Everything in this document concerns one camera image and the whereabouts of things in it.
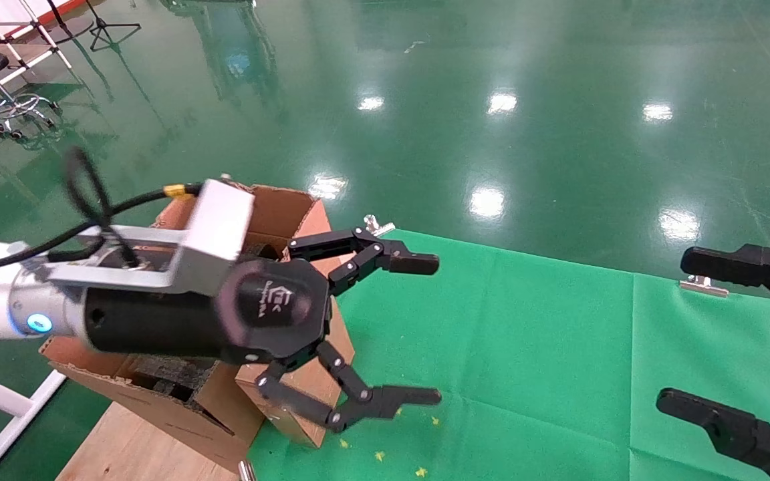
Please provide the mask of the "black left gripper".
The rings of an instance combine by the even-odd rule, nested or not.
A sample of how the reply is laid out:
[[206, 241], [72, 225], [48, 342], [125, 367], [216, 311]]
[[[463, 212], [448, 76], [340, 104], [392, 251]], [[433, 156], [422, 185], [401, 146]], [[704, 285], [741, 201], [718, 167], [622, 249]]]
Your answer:
[[[376, 270], [433, 276], [436, 255], [361, 227], [291, 238], [287, 262], [251, 259], [229, 272], [215, 296], [92, 287], [86, 292], [86, 341], [101, 352], [268, 363], [259, 395], [333, 433], [364, 418], [395, 418], [404, 405], [435, 406], [441, 392], [403, 385], [369, 386], [329, 342], [331, 295], [342, 295]], [[324, 277], [314, 261], [350, 258]], [[317, 360], [346, 395], [330, 407], [281, 382], [289, 366]]]

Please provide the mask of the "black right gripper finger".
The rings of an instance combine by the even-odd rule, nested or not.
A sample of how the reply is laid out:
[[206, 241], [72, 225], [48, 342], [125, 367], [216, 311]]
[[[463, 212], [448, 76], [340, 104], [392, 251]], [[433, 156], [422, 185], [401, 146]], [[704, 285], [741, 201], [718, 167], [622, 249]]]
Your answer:
[[680, 268], [688, 275], [770, 291], [769, 247], [745, 244], [731, 253], [690, 247], [682, 254]]
[[770, 423], [679, 389], [662, 389], [655, 402], [660, 413], [699, 426], [716, 453], [757, 468], [770, 477]]

